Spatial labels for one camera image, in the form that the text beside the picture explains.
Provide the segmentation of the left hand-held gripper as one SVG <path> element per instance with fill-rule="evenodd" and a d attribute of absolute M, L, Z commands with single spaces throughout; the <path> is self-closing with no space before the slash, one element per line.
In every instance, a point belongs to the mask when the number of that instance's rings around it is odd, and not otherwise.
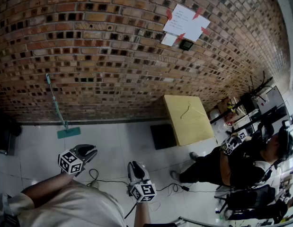
<path fill-rule="evenodd" d="M 85 170 L 85 165 L 97 155 L 96 146 L 90 144 L 77 145 L 58 156 L 58 166 L 61 171 L 78 176 Z"/>

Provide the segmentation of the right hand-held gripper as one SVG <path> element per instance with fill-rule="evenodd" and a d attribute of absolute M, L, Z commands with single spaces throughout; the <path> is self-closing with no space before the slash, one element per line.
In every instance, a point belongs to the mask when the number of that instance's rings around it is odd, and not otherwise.
<path fill-rule="evenodd" d="M 150 180 L 146 168 L 136 162 L 129 162 L 127 165 L 128 179 L 127 193 L 134 197 L 137 202 L 150 202 L 157 195 L 155 184 Z"/>

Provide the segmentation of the teal mop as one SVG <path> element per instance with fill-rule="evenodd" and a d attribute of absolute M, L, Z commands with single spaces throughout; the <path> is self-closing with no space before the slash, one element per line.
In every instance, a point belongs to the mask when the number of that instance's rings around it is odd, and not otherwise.
<path fill-rule="evenodd" d="M 50 91 L 51 91 L 51 94 L 52 94 L 52 99 L 53 99 L 53 103 L 54 103 L 56 112 L 57 112 L 57 114 L 59 116 L 59 119 L 60 119 L 60 121 L 61 121 L 61 123 L 62 123 L 62 125 L 64 127 L 63 130 L 57 131 L 58 139 L 64 139 L 64 138 L 80 135 L 81 134 L 80 127 L 69 128 L 68 122 L 63 119 L 63 116 L 62 116 L 62 114 L 60 112 L 59 105 L 58 105 L 58 102 L 56 100 L 54 90 L 53 90 L 53 87 L 52 87 L 52 84 L 51 84 L 50 75 L 48 73 L 46 73 L 45 76 L 46 76 L 46 81 L 47 81 L 47 83 L 49 85 L 49 88 L 50 88 Z"/>

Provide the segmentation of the person's right forearm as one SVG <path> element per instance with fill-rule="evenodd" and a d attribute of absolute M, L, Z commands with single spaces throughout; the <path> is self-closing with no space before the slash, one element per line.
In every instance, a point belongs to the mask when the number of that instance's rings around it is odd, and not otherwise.
<path fill-rule="evenodd" d="M 148 202 L 138 202 L 136 204 L 134 227 L 144 227 L 145 224 L 150 224 L 151 218 L 149 213 Z"/>

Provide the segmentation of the person's left forearm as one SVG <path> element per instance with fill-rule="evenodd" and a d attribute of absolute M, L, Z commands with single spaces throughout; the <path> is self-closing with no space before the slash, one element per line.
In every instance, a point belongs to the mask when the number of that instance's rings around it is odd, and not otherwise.
<path fill-rule="evenodd" d="M 75 175 L 76 174 L 69 175 L 66 172 L 62 172 L 25 188 L 22 193 L 33 201 L 35 208 L 38 208 L 47 203 L 63 187 L 69 184 Z"/>

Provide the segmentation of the black table base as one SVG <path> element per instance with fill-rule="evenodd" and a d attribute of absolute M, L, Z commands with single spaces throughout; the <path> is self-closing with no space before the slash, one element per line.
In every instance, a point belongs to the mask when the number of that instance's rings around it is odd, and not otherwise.
<path fill-rule="evenodd" d="M 177 146 L 171 124 L 151 125 L 150 129 L 156 150 Z"/>

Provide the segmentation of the person's beige shirt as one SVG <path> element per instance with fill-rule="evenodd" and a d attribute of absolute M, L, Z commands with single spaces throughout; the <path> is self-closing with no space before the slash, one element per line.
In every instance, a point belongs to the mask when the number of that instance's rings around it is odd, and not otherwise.
<path fill-rule="evenodd" d="M 98 188 L 72 182 L 36 207 L 23 193 L 0 194 L 0 227 L 126 227 L 117 199 Z"/>

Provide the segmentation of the grey metal railing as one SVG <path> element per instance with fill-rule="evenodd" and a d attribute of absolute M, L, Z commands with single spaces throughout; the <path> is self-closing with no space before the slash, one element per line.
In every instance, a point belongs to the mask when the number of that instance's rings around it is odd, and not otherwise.
<path fill-rule="evenodd" d="M 184 217 L 178 217 L 178 221 L 188 222 L 188 223 L 195 224 L 198 226 L 203 226 L 203 227 L 225 227 L 225 226 L 204 223 L 204 222 L 200 222 L 200 221 L 196 221 L 196 220 L 191 220 L 191 219 L 184 218 Z"/>

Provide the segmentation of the black wheeled cart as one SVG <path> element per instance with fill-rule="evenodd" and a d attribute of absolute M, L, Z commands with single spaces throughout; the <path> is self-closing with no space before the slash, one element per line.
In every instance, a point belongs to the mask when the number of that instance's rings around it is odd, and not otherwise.
<path fill-rule="evenodd" d="M 0 111 L 0 154 L 8 155 L 22 132 L 20 124 Z"/>

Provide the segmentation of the brown cardboard box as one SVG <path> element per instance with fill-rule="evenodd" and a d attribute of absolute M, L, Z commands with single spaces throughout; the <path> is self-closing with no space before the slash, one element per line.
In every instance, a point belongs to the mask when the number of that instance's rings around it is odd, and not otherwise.
<path fill-rule="evenodd" d="M 230 110 L 232 113 L 236 113 L 236 109 L 234 109 L 235 103 L 232 102 L 229 96 L 219 102 L 217 106 L 220 113 L 224 113 L 228 110 Z"/>

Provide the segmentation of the black office chair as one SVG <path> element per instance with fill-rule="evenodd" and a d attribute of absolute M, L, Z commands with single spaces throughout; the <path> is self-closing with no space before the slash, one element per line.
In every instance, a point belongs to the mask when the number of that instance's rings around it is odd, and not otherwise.
<path fill-rule="evenodd" d="M 255 189 L 228 191 L 224 195 L 215 196 L 221 207 L 216 207 L 215 213 L 224 213 L 227 220 L 246 220 L 256 217 L 256 211 L 261 210 L 275 200 L 276 190 L 270 185 Z"/>

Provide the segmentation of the small white paper sheet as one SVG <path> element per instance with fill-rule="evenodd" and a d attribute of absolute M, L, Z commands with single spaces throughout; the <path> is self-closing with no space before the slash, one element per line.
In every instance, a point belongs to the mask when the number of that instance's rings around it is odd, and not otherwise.
<path fill-rule="evenodd" d="M 178 37 L 172 34 L 165 34 L 161 44 L 167 45 L 167 46 L 173 46 L 174 42 L 176 41 Z"/>

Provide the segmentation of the black coat rack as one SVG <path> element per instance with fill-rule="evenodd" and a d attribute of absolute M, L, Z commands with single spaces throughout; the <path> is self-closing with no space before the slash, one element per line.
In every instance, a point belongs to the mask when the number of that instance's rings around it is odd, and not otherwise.
<path fill-rule="evenodd" d="M 263 79 L 262 79 L 262 82 L 261 84 L 254 88 L 254 84 L 253 84 L 253 80 L 252 80 L 252 77 L 250 77 L 250 81 L 252 83 L 252 89 L 250 89 L 250 86 L 249 86 L 249 96 L 250 98 L 253 98 L 255 96 L 258 96 L 260 97 L 259 93 L 266 87 L 269 87 L 269 88 L 272 88 L 269 83 L 273 80 L 273 77 L 270 77 L 268 79 L 266 79 L 266 74 L 265 74 L 265 71 L 263 71 Z"/>

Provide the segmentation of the large white paper sheet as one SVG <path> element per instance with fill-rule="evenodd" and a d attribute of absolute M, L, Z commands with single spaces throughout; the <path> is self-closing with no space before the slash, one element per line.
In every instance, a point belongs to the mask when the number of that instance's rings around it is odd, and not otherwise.
<path fill-rule="evenodd" d="M 167 20 L 163 31 L 177 36 L 186 33 L 183 38 L 196 42 L 203 33 L 201 27 L 207 29 L 210 21 L 202 15 L 192 20 L 194 14 L 194 11 L 177 4 L 172 11 L 172 20 Z"/>

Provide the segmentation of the black wall switch box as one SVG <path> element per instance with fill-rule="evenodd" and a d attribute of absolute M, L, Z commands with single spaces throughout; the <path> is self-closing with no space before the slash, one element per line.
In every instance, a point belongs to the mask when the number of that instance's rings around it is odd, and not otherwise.
<path fill-rule="evenodd" d="M 194 45 L 193 42 L 186 39 L 182 39 L 181 43 L 179 44 L 179 49 L 184 51 L 189 51 L 193 45 Z"/>

